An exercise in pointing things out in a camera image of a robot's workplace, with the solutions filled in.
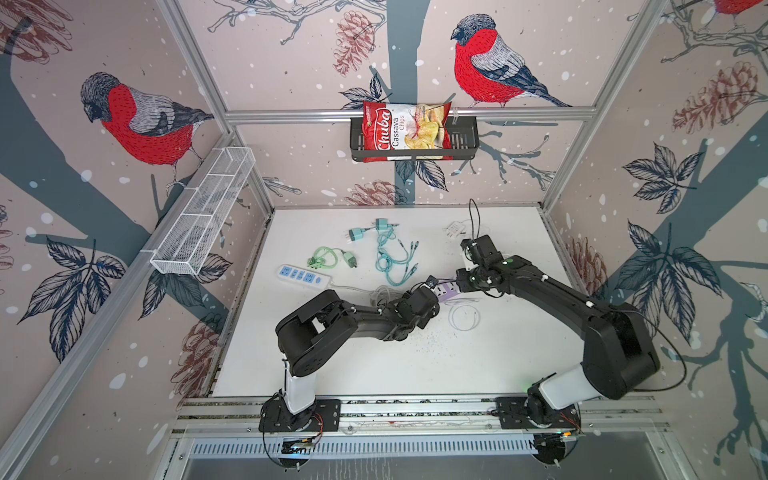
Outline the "white charger adapter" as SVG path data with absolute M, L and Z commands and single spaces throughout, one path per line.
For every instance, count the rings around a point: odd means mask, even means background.
M 471 237 L 471 225 L 469 220 L 452 221 L 445 228 L 446 236 L 451 240 L 462 240 Z

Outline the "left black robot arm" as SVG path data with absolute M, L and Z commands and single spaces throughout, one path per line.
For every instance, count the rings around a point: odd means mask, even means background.
M 317 372 L 352 338 L 403 341 L 440 311 L 437 295 L 419 286 L 380 306 L 347 302 L 327 289 L 276 326 L 283 385 L 261 407 L 261 433 L 325 433 L 339 429 L 341 401 L 319 400 Z

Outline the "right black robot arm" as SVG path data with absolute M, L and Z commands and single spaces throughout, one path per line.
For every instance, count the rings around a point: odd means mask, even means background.
M 628 303 L 613 305 L 553 279 L 529 260 L 505 258 L 488 235 L 460 243 L 471 269 L 456 271 L 463 293 L 495 290 L 524 299 L 579 335 L 579 365 L 540 379 L 527 390 L 528 418 L 547 427 L 563 411 L 596 397 L 619 400 L 660 370 L 645 320 Z

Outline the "green charger adapter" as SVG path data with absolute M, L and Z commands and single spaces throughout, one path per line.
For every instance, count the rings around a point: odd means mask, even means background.
M 349 268 L 357 268 L 358 262 L 356 256 L 350 251 L 343 251 L 342 257 Z

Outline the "teal charger adapter near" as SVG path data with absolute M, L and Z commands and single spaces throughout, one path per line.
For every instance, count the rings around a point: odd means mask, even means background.
M 363 238 L 365 233 L 368 231 L 368 228 L 351 228 L 347 232 L 347 238 L 349 242 L 355 242 Z

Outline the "white blue power strip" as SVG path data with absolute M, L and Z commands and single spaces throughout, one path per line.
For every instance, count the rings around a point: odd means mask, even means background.
M 277 278 L 291 285 L 320 291 L 328 289 L 332 281 L 329 275 L 289 264 L 283 264 L 278 268 Z

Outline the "red cassava chips bag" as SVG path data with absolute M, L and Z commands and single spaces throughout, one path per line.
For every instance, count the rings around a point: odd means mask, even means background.
M 401 160 L 392 153 L 405 150 L 450 149 L 446 122 L 451 103 L 397 104 L 364 102 L 363 151 L 388 156 L 364 157 L 363 162 Z

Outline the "black wall basket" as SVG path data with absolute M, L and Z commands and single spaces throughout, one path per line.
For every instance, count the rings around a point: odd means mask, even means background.
M 450 140 L 450 148 L 432 150 L 365 150 L 362 118 L 353 118 L 350 126 L 351 157 L 357 162 L 370 162 L 376 158 L 385 161 L 407 160 L 472 160 L 479 149 L 479 134 L 475 117 L 460 116 L 451 118 L 446 125 L 445 137 Z

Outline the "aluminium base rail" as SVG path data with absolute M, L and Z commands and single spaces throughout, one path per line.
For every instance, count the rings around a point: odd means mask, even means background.
M 180 459 L 336 460 L 406 456 L 542 454 L 561 461 L 575 445 L 639 435 L 655 454 L 669 426 L 652 397 L 589 400 L 545 427 L 520 396 L 320 398 L 307 425 L 291 430 L 264 397 L 186 401 L 170 427 Z

